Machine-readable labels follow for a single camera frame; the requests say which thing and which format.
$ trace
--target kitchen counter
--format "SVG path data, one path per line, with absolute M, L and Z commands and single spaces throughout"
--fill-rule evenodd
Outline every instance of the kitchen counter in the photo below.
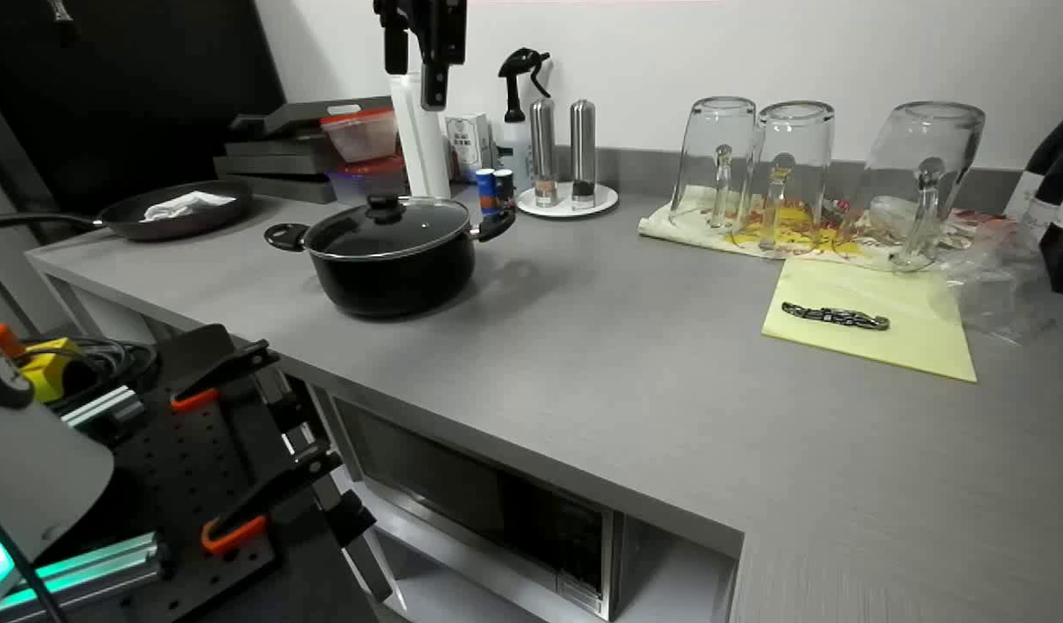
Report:
M 172 326 L 266 338 L 340 398 L 732 553 L 738 623 L 1063 621 L 1063 297 L 1026 347 L 967 333 L 977 385 L 802 347 L 760 334 L 780 264 L 636 234 L 664 201 L 520 216 L 457 300 L 398 322 L 342 315 L 303 253 L 263 241 L 335 205 L 258 198 L 206 236 L 30 256 Z

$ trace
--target frying pan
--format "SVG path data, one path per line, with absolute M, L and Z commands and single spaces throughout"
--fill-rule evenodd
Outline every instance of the frying pan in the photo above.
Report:
M 223 205 L 198 206 L 189 214 L 172 218 L 161 218 L 158 221 L 144 221 L 144 213 L 157 202 L 169 201 L 182 197 L 192 190 L 224 195 L 235 198 L 235 201 Z M 75 214 L 61 212 L 31 212 L 17 214 L 0 214 L 0 228 L 26 225 L 30 223 L 46 223 L 46 221 L 63 221 L 85 225 L 86 228 L 108 228 L 117 235 L 129 240 L 168 240 L 195 236 L 222 228 L 231 221 L 243 216 L 250 209 L 251 190 L 243 182 L 214 180 L 210 182 L 192 182 L 179 186 L 159 188 L 133 198 L 114 202 L 100 216 L 92 220 Z

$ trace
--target drinking glass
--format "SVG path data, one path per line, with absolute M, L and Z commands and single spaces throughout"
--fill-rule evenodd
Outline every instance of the drinking glass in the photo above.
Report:
M 736 96 L 697 100 L 690 107 L 671 223 L 737 232 L 753 168 L 754 111 L 753 101 Z
M 837 243 L 899 246 L 884 268 L 919 271 L 978 151 L 986 114 L 955 102 L 909 102 L 889 114 L 859 178 Z
M 805 253 L 820 241 L 824 179 L 832 163 L 836 110 L 824 102 L 793 101 L 758 114 L 756 172 L 744 237 L 762 251 Z

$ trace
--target pepper grinder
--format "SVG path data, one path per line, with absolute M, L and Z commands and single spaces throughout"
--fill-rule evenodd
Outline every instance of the pepper grinder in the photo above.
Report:
M 590 209 L 597 204 L 597 110 L 590 100 L 578 100 L 571 105 L 571 176 L 574 192 L 571 207 Z
M 535 204 L 539 207 L 556 205 L 555 102 L 549 98 L 532 104 L 532 179 L 535 181 Z

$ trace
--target blue can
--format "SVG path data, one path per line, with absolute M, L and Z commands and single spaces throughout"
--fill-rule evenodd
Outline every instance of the blue can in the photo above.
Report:
M 496 185 L 493 182 L 492 169 L 478 169 L 473 176 L 477 179 L 477 201 L 482 206 L 482 216 L 495 216 Z

